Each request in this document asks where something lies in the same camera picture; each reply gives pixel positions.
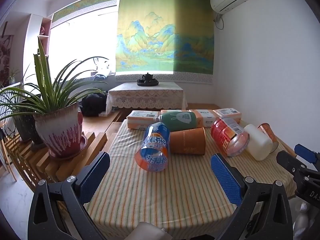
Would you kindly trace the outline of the wooden slatted plant stand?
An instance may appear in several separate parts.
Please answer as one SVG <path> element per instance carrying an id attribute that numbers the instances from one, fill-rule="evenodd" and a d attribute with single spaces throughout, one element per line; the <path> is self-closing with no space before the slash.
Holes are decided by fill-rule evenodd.
<path id="1" fill-rule="evenodd" d="M 97 157 L 107 143 L 107 134 L 103 132 L 98 135 L 88 132 L 86 137 L 87 145 L 83 151 L 67 160 L 54 159 L 46 147 L 33 152 L 31 143 L 21 142 L 19 135 L 2 145 L 24 182 L 34 191 L 41 179 L 57 182 L 65 180 L 70 175 L 77 175 L 84 166 L 89 165 Z"/>

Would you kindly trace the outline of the red labelled plastic jar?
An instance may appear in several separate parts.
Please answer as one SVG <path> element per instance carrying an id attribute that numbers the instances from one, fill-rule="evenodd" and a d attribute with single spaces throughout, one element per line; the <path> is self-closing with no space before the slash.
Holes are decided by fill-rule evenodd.
<path id="1" fill-rule="evenodd" d="M 217 146 L 228 157 L 242 154 L 249 143 L 249 134 L 229 117 L 217 118 L 210 133 Z"/>

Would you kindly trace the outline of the white plastic cup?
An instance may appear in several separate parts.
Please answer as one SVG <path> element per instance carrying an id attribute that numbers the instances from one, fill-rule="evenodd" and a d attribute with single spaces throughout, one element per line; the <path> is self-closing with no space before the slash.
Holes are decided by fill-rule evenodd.
<path id="1" fill-rule="evenodd" d="M 256 160 L 264 160 L 272 150 L 272 140 L 261 130 L 248 124 L 244 127 L 244 131 L 249 134 L 249 142 L 246 151 Z"/>

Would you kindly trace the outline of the black bag on floor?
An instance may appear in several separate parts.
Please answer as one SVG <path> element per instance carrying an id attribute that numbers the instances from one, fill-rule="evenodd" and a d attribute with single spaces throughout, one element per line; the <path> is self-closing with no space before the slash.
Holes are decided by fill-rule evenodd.
<path id="1" fill-rule="evenodd" d="M 106 110 L 107 95 L 94 93 L 82 98 L 79 103 L 81 113 L 85 117 L 97 117 Z"/>

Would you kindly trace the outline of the dark flower pot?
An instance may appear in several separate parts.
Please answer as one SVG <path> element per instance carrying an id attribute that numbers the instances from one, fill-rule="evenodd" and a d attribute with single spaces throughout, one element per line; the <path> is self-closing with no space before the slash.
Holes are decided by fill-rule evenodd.
<path id="1" fill-rule="evenodd" d="M 37 133 L 35 119 L 32 115 L 18 115 L 14 116 L 13 119 L 23 142 L 31 140 L 36 145 L 43 143 Z"/>

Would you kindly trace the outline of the black teapot on tray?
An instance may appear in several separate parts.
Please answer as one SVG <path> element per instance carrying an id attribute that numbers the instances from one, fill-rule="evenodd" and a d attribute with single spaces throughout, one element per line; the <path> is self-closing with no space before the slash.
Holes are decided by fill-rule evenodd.
<path id="1" fill-rule="evenodd" d="M 137 80 L 137 85 L 140 87 L 153 87 L 159 85 L 159 81 L 152 74 L 146 73 L 141 79 Z"/>

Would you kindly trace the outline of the orange tissue pack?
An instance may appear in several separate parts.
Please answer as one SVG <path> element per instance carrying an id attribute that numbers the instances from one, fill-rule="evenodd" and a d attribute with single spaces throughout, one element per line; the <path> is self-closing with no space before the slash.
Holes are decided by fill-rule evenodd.
<path id="1" fill-rule="evenodd" d="M 159 111 L 133 110 L 127 116 L 127 127 L 129 129 L 146 130 L 150 124 L 155 122 L 155 117 L 159 115 Z"/>
<path id="2" fill-rule="evenodd" d="M 213 110 L 215 114 L 217 114 L 219 117 L 229 117 L 234 119 L 237 123 L 240 123 L 242 113 L 237 111 L 234 108 L 221 108 L 221 109 L 215 109 Z"/>
<path id="3" fill-rule="evenodd" d="M 196 116 L 196 127 L 211 127 L 212 124 L 217 119 L 218 115 L 213 112 L 212 109 L 190 109 L 190 110 L 181 110 L 181 109 L 163 109 L 161 114 L 166 113 L 194 113 Z"/>

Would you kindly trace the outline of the striped yellow tablecloth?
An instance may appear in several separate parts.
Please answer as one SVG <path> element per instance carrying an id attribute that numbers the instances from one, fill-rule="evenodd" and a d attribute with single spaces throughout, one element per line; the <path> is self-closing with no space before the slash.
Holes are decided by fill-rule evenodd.
<path id="1" fill-rule="evenodd" d="M 148 172 L 135 161 L 144 132 L 119 128 L 103 181 L 85 205 L 106 237 L 125 237 L 139 222 L 167 230 L 175 239 L 219 231 L 236 206 L 214 176 L 210 159 L 219 151 L 206 129 L 204 155 L 171 155 L 164 171 Z"/>

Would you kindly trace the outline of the small orange paper cup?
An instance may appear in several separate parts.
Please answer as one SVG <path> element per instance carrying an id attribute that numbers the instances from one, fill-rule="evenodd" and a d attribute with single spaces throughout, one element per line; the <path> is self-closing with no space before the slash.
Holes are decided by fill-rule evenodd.
<path id="1" fill-rule="evenodd" d="M 263 124 L 260 124 L 257 128 L 259 130 L 261 130 L 264 134 L 266 134 L 271 139 L 272 149 L 271 149 L 270 153 L 274 152 L 277 149 L 279 142 L 278 142 L 277 137 L 275 136 L 274 132 L 272 131 L 271 126 L 268 123 L 263 123 Z"/>

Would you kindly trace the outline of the middle orange tissue pack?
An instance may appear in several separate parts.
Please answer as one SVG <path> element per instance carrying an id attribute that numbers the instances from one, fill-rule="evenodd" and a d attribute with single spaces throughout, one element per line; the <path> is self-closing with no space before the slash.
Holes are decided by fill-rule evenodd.
<path id="1" fill-rule="evenodd" d="M 212 109 L 190 109 L 190 110 L 181 110 L 181 109 L 163 109 L 161 114 L 166 113 L 194 113 L 196 116 L 196 127 L 211 127 L 212 124 L 217 119 L 218 115 L 213 112 Z"/>

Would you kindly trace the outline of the left orange tissue pack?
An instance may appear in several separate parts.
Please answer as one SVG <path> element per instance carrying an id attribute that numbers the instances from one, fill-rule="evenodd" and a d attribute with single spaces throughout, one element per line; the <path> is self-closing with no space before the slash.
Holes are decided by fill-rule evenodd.
<path id="1" fill-rule="evenodd" d="M 146 130 L 150 124 L 155 122 L 155 117 L 159 115 L 159 111 L 133 110 L 127 116 L 127 127 L 129 129 Z"/>

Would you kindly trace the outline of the right orange tissue pack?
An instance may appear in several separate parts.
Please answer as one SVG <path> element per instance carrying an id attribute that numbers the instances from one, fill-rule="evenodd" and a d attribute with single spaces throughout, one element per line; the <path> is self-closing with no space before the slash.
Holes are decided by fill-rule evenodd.
<path id="1" fill-rule="evenodd" d="M 215 109 L 213 110 L 215 114 L 217 114 L 219 117 L 229 117 L 234 119 L 237 123 L 240 123 L 242 113 L 237 111 L 234 108 L 221 108 L 221 109 Z"/>

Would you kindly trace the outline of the green landscape roller blind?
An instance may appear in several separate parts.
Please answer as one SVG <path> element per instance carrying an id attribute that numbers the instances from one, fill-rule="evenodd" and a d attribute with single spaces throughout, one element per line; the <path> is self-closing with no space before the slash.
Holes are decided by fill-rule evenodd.
<path id="1" fill-rule="evenodd" d="M 210 0 L 119 0 L 116 79 L 210 84 L 214 12 Z"/>

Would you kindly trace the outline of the red white flower pot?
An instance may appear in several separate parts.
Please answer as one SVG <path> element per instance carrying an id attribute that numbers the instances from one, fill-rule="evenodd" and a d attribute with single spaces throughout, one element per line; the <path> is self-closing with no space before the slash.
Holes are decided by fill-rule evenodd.
<path id="1" fill-rule="evenodd" d="M 82 133 L 83 116 L 77 102 L 52 113 L 35 114 L 34 119 L 37 133 L 52 158 L 73 158 L 87 146 L 87 138 Z"/>

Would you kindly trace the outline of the white wall shelf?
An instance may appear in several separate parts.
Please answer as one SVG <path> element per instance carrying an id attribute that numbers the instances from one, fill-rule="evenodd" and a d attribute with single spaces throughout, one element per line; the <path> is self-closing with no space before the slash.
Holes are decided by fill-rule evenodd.
<path id="1" fill-rule="evenodd" d="M 34 14 L 29 17 L 23 49 L 23 81 L 25 83 L 37 83 L 34 54 L 37 54 L 39 50 L 38 38 L 41 41 L 44 53 L 48 54 L 51 23 L 50 18 Z"/>

